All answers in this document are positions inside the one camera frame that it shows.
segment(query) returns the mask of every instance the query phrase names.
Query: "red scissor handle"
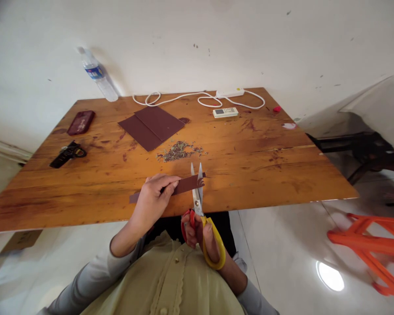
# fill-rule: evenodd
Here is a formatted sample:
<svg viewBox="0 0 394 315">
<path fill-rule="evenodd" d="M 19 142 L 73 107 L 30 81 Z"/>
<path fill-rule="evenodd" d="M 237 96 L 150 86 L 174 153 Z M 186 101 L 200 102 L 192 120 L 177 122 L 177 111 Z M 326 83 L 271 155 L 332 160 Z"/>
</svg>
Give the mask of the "red scissor handle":
<svg viewBox="0 0 394 315">
<path fill-rule="evenodd" d="M 189 214 L 189 215 L 190 215 L 191 227 L 192 227 L 194 230 L 196 230 L 196 224 L 195 224 L 195 221 L 194 221 L 194 215 L 195 215 L 194 210 L 193 210 L 193 209 L 188 209 L 187 212 L 184 213 L 183 216 L 185 216 L 186 214 Z M 183 238 L 184 238 L 185 242 L 187 243 L 187 235 L 186 235 L 186 233 L 185 233 L 185 225 L 184 225 L 184 223 L 182 223 L 182 222 L 181 222 L 181 232 L 183 233 Z"/>
</svg>

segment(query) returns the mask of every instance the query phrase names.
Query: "gray sleeve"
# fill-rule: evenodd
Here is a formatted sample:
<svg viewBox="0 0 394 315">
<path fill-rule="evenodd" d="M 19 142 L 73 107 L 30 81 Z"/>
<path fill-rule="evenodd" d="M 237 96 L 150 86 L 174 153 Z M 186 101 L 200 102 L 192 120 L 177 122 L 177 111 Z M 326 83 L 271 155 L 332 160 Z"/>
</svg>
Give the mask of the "gray sleeve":
<svg viewBox="0 0 394 315">
<path fill-rule="evenodd" d="M 245 290 L 237 299 L 248 315 L 279 315 L 249 279 Z"/>
<path fill-rule="evenodd" d="M 74 277 L 74 280 L 60 293 L 48 308 L 38 315 L 80 314 L 106 289 L 113 285 L 134 263 L 142 250 L 144 237 L 136 248 L 125 257 L 115 257 L 109 245 L 104 248 Z"/>
</svg>

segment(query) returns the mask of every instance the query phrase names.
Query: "white tiled floor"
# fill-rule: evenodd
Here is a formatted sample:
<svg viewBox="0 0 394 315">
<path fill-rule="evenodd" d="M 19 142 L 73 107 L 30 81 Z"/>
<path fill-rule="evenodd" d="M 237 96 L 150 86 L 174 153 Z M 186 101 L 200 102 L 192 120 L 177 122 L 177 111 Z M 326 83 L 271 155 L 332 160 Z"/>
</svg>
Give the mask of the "white tiled floor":
<svg viewBox="0 0 394 315">
<path fill-rule="evenodd" d="M 394 189 L 394 172 L 367 175 L 355 187 L 360 199 L 230 212 L 248 278 L 281 314 L 394 314 L 394 297 L 377 293 L 363 261 L 326 235 L 350 226 L 347 212 L 394 216 L 383 198 L 383 191 Z M 1 255 L 0 314 L 35 314 L 49 304 L 123 224 L 45 230 L 34 247 Z M 369 231 L 385 233 L 376 227 Z M 340 271 L 343 291 L 325 287 L 317 262 Z M 388 268 L 394 272 L 394 264 Z"/>
</svg>

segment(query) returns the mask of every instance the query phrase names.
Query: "scissors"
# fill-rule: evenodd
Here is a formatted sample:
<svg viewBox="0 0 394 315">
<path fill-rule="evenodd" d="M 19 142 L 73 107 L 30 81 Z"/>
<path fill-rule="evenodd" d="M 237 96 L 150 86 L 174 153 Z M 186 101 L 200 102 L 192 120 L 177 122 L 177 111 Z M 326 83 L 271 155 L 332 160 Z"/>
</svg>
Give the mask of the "scissors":
<svg viewBox="0 0 394 315">
<path fill-rule="evenodd" d="M 193 163 L 191 163 L 191 175 L 195 175 L 194 173 L 194 166 Z M 203 169 L 201 167 L 200 163 L 200 168 L 198 170 L 198 177 L 197 177 L 197 182 L 200 185 L 201 181 L 203 180 Z M 193 209 L 189 209 L 184 215 L 189 214 L 190 215 L 190 223 L 191 227 L 196 230 L 196 224 L 195 224 L 195 219 L 194 219 L 194 214 L 196 213 L 201 217 L 201 221 L 203 223 L 203 227 L 206 225 L 207 222 L 210 222 L 212 227 L 213 227 L 213 236 L 215 237 L 216 243 L 218 244 L 219 247 L 219 254 L 220 254 L 220 259 L 217 263 L 214 263 L 211 259 L 209 254 L 207 253 L 206 249 L 206 241 L 203 237 L 203 253 L 204 253 L 204 258 L 206 259 L 207 264 L 215 269 L 219 270 L 225 265 L 225 260 L 226 260 L 226 252 L 225 252 L 225 246 L 223 245 L 222 238 L 220 237 L 220 234 L 213 223 L 211 218 L 206 218 L 206 216 L 203 213 L 203 187 L 198 187 L 196 189 L 193 189 Z M 181 231 L 183 233 L 183 237 L 185 242 L 187 242 L 187 236 L 185 233 L 185 225 L 184 223 L 181 223 Z"/>
</svg>

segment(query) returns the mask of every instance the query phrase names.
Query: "light yellow shirt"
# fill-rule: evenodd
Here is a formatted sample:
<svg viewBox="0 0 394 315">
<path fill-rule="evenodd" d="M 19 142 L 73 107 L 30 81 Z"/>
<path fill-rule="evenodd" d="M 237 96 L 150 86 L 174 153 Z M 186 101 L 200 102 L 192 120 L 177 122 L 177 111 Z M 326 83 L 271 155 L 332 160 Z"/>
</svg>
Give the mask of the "light yellow shirt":
<svg viewBox="0 0 394 315">
<path fill-rule="evenodd" d="M 227 283 L 204 260 L 201 250 L 173 241 L 163 232 L 83 315 L 244 314 Z"/>
</svg>

